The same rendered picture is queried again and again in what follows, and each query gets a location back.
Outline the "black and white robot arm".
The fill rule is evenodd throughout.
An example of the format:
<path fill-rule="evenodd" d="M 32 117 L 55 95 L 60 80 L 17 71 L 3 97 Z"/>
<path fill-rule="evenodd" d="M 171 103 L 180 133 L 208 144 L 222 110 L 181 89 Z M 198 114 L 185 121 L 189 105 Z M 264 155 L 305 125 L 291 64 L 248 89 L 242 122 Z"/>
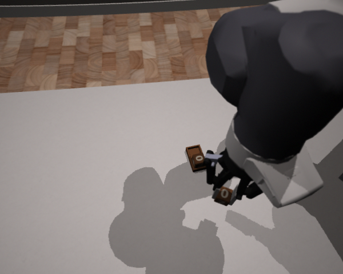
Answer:
<path fill-rule="evenodd" d="M 211 84 L 237 108 L 225 140 L 229 157 L 276 208 L 321 189 L 305 142 L 343 109 L 343 0 L 227 12 L 205 58 Z"/>

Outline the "brown wooden cube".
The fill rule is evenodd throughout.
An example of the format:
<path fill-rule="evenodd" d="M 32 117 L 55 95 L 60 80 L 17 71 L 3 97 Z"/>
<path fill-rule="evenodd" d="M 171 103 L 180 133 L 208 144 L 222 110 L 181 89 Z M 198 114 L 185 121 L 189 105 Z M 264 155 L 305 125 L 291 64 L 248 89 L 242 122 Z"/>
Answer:
<path fill-rule="evenodd" d="M 194 154 L 192 156 L 192 162 L 194 165 L 194 168 L 199 168 L 199 167 L 203 167 L 205 166 L 203 161 L 204 161 L 204 154 L 203 153 L 199 153 L 199 154 Z"/>
<path fill-rule="evenodd" d="M 231 200 L 232 192 L 233 190 L 231 190 L 230 188 L 222 186 L 214 201 L 216 203 L 228 206 Z"/>

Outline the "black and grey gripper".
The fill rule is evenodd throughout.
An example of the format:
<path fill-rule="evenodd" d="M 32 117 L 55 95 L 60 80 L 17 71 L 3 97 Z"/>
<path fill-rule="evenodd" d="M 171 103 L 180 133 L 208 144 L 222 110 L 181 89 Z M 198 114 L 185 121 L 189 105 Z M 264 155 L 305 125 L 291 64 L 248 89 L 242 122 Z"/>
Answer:
<path fill-rule="evenodd" d="M 217 162 L 221 165 L 223 170 L 220 174 L 218 173 L 218 176 L 215 176 Z M 241 180 L 232 192 L 229 205 L 232 206 L 236 200 L 242 200 L 243 195 L 246 195 L 248 199 L 252 199 L 263 193 L 255 182 L 249 185 L 250 181 L 253 180 L 244 169 L 240 168 L 231 158 L 229 158 L 226 148 L 219 155 L 215 155 L 213 151 L 207 150 L 203 163 L 206 166 L 207 184 L 214 184 L 212 199 L 216 198 L 221 187 L 232 177 L 238 177 Z"/>

